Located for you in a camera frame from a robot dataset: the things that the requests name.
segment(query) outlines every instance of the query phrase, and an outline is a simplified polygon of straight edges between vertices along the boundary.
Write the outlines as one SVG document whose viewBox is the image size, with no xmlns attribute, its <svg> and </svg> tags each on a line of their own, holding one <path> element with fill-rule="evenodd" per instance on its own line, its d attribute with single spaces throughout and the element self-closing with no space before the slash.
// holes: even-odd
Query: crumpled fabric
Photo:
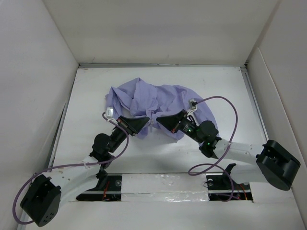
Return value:
<svg viewBox="0 0 307 230">
<path fill-rule="evenodd" d="M 154 86 L 144 82 L 141 78 L 135 78 L 119 87 L 111 87 L 106 95 L 106 108 L 113 107 L 113 117 L 117 119 L 123 115 L 122 108 L 130 111 L 133 117 L 149 117 L 149 122 L 138 133 L 137 137 L 143 139 L 149 130 L 154 127 L 161 129 L 168 136 L 180 140 L 184 133 L 178 131 L 171 133 L 156 121 L 157 117 L 179 113 L 182 109 L 189 110 L 189 99 L 196 101 L 202 98 L 193 90 L 180 85 Z M 215 118 L 206 102 L 197 105 L 198 109 L 193 113 L 198 124 L 210 120 L 217 128 Z"/>
</svg>

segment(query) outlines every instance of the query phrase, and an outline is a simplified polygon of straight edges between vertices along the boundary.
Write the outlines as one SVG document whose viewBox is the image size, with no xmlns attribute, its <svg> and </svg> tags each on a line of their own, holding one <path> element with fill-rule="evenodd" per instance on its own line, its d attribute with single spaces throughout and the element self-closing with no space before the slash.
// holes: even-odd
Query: blue towel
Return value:
<svg viewBox="0 0 307 230">
<path fill-rule="evenodd" d="M 115 119 L 123 115 L 122 107 L 129 110 L 133 117 L 149 117 L 149 122 L 138 134 L 139 138 L 143 139 L 148 134 L 148 128 L 154 127 L 179 140 L 183 138 L 184 133 L 179 131 L 172 134 L 157 123 L 156 118 L 177 114 L 182 109 L 189 110 L 189 99 L 199 101 L 202 98 L 193 90 L 180 85 L 154 86 L 144 82 L 141 78 L 136 78 L 117 88 L 111 87 L 109 94 L 106 95 L 106 108 L 113 107 Z M 205 120 L 210 120 L 217 128 L 215 118 L 206 102 L 197 106 L 197 111 L 193 113 L 196 121 L 200 124 Z"/>
</svg>

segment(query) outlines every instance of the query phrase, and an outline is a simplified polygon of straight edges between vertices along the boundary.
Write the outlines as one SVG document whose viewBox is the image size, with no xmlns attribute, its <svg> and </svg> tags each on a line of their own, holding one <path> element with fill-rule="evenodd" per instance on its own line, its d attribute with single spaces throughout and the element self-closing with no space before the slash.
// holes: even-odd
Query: metal screw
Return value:
<svg viewBox="0 0 307 230">
<path fill-rule="evenodd" d="M 116 180 L 115 181 L 115 186 L 120 187 L 121 186 L 121 180 Z"/>
<path fill-rule="evenodd" d="M 207 180 L 207 184 L 208 184 L 208 186 L 212 186 L 213 185 L 213 179 L 208 179 Z"/>
</svg>

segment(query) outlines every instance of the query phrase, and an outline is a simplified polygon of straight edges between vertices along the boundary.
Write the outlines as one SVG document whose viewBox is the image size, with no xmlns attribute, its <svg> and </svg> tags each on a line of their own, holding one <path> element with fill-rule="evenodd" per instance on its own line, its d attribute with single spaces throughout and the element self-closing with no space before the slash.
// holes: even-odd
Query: white table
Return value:
<svg viewBox="0 0 307 230">
<path fill-rule="evenodd" d="M 54 165 L 81 161 L 91 151 L 98 133 L 110 134 L 112 125 L 101 117 L 105 108 L 105 95 L 111 86 L 117 87 L 136 77 L 153 85 L 183 85 L 203 98 L 224 96 L 238 111 L 234 141 L 253 144 L 266 142 L 246 79 L 239 67 L 78 69 Z M 220 136 L 229 138 L 235 123 L 232 108 L 220 99 L 213 99 L 207 104 L 216 118 Z M 212 163 L 215 160 L 205 158 L 192 139 L 184 137 L 176 143 L 154 129 L 144 140 L 131 138 L 127 151 L 112 162 L 107 172 L 123 173 L 122 192 L 137 193 L 142 187 L 148 188 L 153 183 L 150 177 L 142 177 L 142 173 L 186 173 L 190 167 L 205 162 Z M 225 160 L 220 165 L 225 167 L 229 162 Z M 203 178 L 190 180 L 182 174 L 175 192 L 183 189 L 187 183 L 193 183 L 189 192 L 198 192 Z M 159 186 L 162 188 L 162 180 L 155 183 L 157 190 Z M 131 199 L 125 196 L 122 196 L 122 202 L 72 202 L 42 229 L 304 229 L 291 191 L 283 192 L 265 183 L 253 183 L 251 187 L 254 203 L 207 202 L 204 198 L 207 196 L 206 190 L 202 202 L 161 202 L 160 198 L 155 200 L 154 197 L 140 202 L 135 197 Z M 26 229 L 38 227 L 33 224 Z"/>
</svg>

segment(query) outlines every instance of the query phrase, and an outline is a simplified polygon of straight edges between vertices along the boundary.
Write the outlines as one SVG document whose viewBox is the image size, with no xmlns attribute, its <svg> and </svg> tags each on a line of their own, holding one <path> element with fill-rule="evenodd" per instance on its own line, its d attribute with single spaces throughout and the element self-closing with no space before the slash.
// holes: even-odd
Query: white wall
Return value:
<svg viewBox="0 0 307 230">
<path fill-rule="evenodd" d="M 307 1 L 283 0 L 248 71 L 270 138 L 302 163 L 293 193 L 307 225 Z"/>
<path fill-rule="evenodd" d="M 78 62 L 244 64 L 277 0 L 44 0 Z"/>
<path fill-rule="evenodd" d="M 45 164 L 77 67 L 41 0 L 0 0 L 1 230 L 17 226 L 13 198 Z"/>
</svg>

